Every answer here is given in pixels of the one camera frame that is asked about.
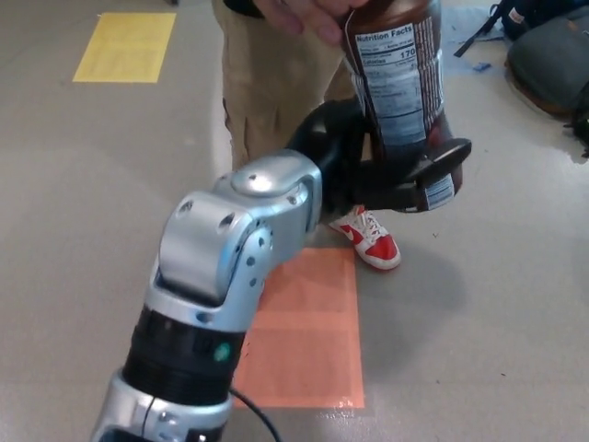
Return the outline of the robot left black hand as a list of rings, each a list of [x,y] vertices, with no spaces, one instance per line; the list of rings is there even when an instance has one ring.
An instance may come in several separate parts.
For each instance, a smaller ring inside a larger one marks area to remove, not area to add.
[[[472,149],[466,138],[382,147],[363,159],[364,137],[371,123],[355,99],[328,101],[303,120],[287,145],[318,167],[322,180],[323,222],[355,205],[368,210],[420,213],[434,209],[426,190],[443,179],[462,184],[462,163]]]

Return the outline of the person's right hand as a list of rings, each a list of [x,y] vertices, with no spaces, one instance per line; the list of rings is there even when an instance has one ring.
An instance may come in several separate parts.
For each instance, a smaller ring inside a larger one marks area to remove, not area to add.
[[[341,43],[339,20],[363,0],[258,0],[254,5],[275,28],[289,34],[310,30],[328,45]]]

